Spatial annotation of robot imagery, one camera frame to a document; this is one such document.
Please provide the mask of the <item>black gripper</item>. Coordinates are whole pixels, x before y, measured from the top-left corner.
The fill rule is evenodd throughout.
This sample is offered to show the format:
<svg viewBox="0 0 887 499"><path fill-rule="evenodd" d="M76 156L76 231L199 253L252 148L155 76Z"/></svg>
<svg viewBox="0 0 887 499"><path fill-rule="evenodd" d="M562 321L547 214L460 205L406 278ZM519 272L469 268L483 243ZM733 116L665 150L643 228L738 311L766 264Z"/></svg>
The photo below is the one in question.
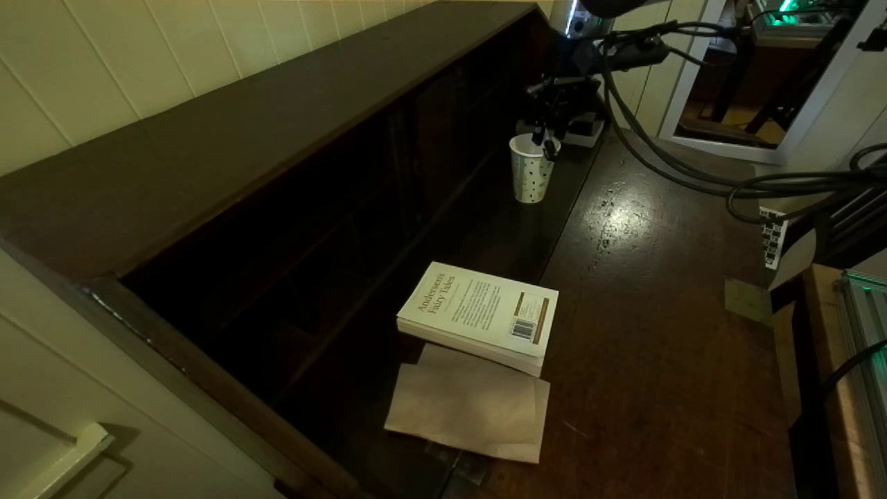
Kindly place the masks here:
<svg viewBox="0 0 887 499"><path fill-rule="evenodd" d="M600 81L589 76L544 76L529 83L526 124L558 138L593 138L604 124Z"/></svg>

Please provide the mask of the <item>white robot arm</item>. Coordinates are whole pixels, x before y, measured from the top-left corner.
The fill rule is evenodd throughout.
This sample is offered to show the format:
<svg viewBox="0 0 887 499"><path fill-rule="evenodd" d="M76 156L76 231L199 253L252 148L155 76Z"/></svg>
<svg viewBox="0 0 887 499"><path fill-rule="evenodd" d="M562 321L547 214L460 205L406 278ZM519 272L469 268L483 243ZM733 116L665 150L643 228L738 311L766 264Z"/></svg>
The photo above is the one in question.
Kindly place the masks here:
<svg viewBox="0 0 887 499"><path fill-rule="evenodd" d="M652 0L555 0L550 62L526 87L529 123L540 132L568 135L576 116L602 116L600 76L663 65L668 56L658 27L616 31L616 19Z"/></svg>

